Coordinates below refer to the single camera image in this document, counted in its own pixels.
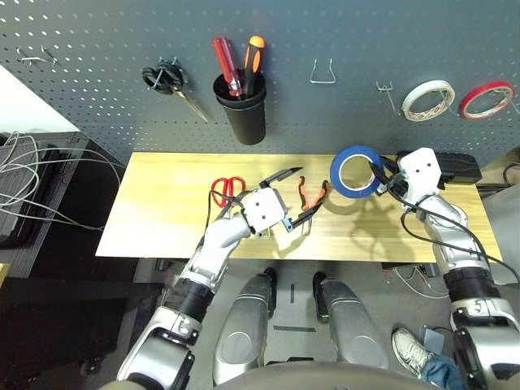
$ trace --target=pen holder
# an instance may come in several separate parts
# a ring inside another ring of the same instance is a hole
[[[262,74],[259,74],[255,80],[254,95],[251,97],[237,100],[236,97],[231,96],[223,75],[214,81],[213,91],[240,143],[254,145],[264,139],[266,114],[263,103],[267,92],[266,79]]]

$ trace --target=white sneaker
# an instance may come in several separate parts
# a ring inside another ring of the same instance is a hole
[[[421,377],[428,359],[433,356],[433,353],[426,351],[421,343],[403,327],[397,328],[392,333],[392,348],[399,363],[418,378]]]

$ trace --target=floor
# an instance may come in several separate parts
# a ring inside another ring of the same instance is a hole
[[[483,183],[502,183],[501,172],[510,161],[518,161],[518,151],[503,156],[487,169],[483,170]],[[512,183],[520,181],[520,169],[509,172]],[[164,272],[154,271],[154,259],[142,259],[136,272],[135,281],[163,280]],[[189,390],[212,388],[211,367],[213,351],[223,321],[231,308],[233,300],[248,278],[267,267],[274,267],[279,277],[278,305],[275,315],[269,322],[266,362],[284,361],[290,357],[312,357],[319,361],[335,361],[336,352],[329,338],[328,325],[319,323],[315,318],[312,298],[312,276],[316,271],[325,271],[344,281],[362,300],[368,312],[379,328],[385,343],[390,369],[409,375],[394,358],[390,335],[397,326],[405,326],[419,335],[425,324],[429,326],[449,326],[449,299],[427,299],[412,292],[392,272],[383,272],[379,263],[369,262],[317,262],[317,261],[271,261],[240,260],[230,261],[229,270],[219,293],[208,309],[201,337],[194,347],[195,364],[191,371]],[[400,268],[401,274],[411,275],[412,268]],[[420,292],[437,295],[428,291],[421,278],[416,275],[410,283]],[[431,286],[438,292],[445,291],[440,278],[430,280]],[[290,302],[290,286],[294,288],[294,302]],[[520,308],[518,286],[501,286],[503,297],[509,299],[515,310]],[[106,356],[102,370],[97,375],[83,378],[79,375],[77,363],[57,367],[47,371],[35,383],[32,390],[47,388],[78,388],[94,390],[115,378],[119,365],[124,360],[136,322],[137,309],[132,304],[119,332],[118,348]],[[276,331],[274,325],[290,327],[313,327],[316,332]],[[452,344],[446,337],[444,353],[451,355]]]

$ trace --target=tape roll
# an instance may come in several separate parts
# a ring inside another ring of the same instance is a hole
[[[428,110],[421,112],[413,112],[411,110],[412,105],[420,97],[431,92],[437,92],[439,94],[442,93],[444,95],[444,99],[439,104],[433,106]],[[455,100],[455,90],[448,81],[432,80],[424,84],[418,85],[417,87],[412,89],[412,91],[405,97],[401,109],[403,110],[403,113],[405,114],[405,117],[408,120],[411,120],[413,122],[422,122],[423,120],[433,119],[436,116],[441,115],[448,109],[449,106],[451,106],[453,100]]]
[[[475,99],[480,98],[485,93],[490,93],[493,91],[501,92],[504,94],[504,97],[495,106],[491,107],[489,110],[485,110],[482,112],[468,112],[468,107]],[[466,119],[486,119],[496,114],[498,111],[504,110],[507,107],[507,105],[513,100],[513,98],[514,88],[510,83],[501,80],[492,81],[491,83],[480,85],[478,88],[468,93],[462,99],[460,105],[461,113],[462,116]]]
[[[331,165],[331,182],[338,193],[344,197],[359,198],[368,197],[371,195],[379,186],[379,180],[377,180],[372,173],[370,181],[367,185],[361,188],[351,188],[343,182],[341,179],[341,169],[344,164],[354,157],[364,157],[370,162],[374,163],[381,169],[383,169],[383,162],[375,150],[368,146],[350,146],[349,148],[340,152],[332,160]]]

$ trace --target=red scissors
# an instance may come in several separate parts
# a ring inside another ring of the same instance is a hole
[[[225,177],[220,177],[220,178],[218,178],[217,180],[215,180],[213,182],[213,184],[211,185],[211,189],[214,190],[214,191],[218,191],[218,189],[215,189],[215,187],[217,186],[218,183],[223,183],[223,190],[222,190],[221,193],[223,195],[225,195],[226,197],[234,197],[235,196],[235,189],[234,189],[235,182],[239,182],[240,183],[240,191],[239,191],[239,193],[244,192],[245,191],[244,179],[242,179],[241,177],[238,177],[238,176],[233,176],[230,179],[227,179]],[[226,199],[221,199],[219,201],[214,193],[212,193],[211,196],[213,197],[214,202],[220,208],[225,207],[227,205],[227,203],[228,203],[228,201],[226,201]]]

